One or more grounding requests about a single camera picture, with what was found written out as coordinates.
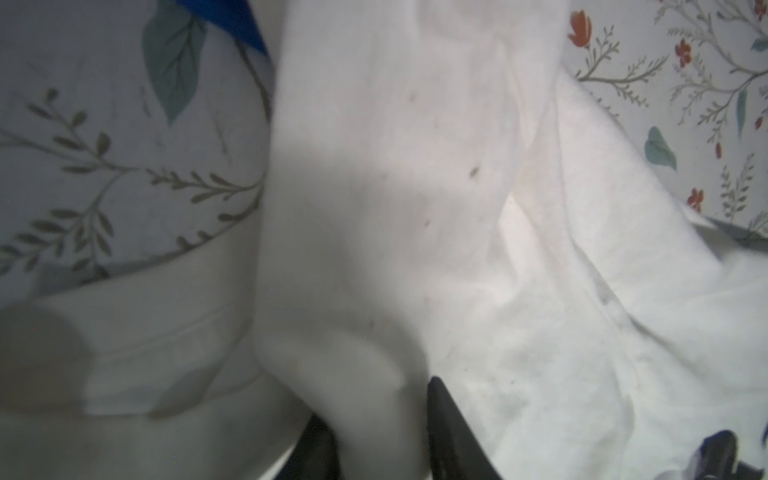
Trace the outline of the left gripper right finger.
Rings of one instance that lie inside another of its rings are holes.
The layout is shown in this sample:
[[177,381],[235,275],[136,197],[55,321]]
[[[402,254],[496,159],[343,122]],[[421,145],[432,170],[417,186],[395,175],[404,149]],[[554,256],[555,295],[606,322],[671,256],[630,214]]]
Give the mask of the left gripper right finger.
[[434,480],[500,480],[441,378],[427,386],[429,462]]

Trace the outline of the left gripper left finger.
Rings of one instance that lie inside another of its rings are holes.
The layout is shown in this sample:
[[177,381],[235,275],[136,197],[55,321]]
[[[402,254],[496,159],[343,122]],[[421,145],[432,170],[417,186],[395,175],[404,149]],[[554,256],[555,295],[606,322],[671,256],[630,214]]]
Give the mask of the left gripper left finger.
[[335,437],[327,424],[313,415],[275,480],[338,480],[341,470]]

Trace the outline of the white t shirt with print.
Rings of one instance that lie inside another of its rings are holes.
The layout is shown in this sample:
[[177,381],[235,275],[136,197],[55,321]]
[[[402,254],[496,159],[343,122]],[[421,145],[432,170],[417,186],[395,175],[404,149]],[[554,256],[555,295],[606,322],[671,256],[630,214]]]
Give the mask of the white t shirt with print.
[[567,72],[574,1],[248,1],[258,208],[1,301],[5,479],[433,479],[427,386],[501,479],[763,479],[767,250],[675,197]]

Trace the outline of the floral table cloth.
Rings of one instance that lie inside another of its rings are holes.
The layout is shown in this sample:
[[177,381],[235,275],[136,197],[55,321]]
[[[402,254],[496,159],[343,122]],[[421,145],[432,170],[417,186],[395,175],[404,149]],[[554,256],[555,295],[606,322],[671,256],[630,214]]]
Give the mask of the floral table cloth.
[[[562,46],[666,188],[765,250],[766,3],[574,1]],[[178,1],[3,2],[2,303],[156,265],[254,212],[275,62]]]

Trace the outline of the folded blue t shirt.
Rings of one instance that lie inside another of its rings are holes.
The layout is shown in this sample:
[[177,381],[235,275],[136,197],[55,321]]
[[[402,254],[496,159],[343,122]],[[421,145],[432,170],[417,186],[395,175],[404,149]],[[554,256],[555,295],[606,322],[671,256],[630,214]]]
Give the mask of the folded blue t shirt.
[[211,22],[264,56],[267,47],[247,0],[178,0],[192,14]]

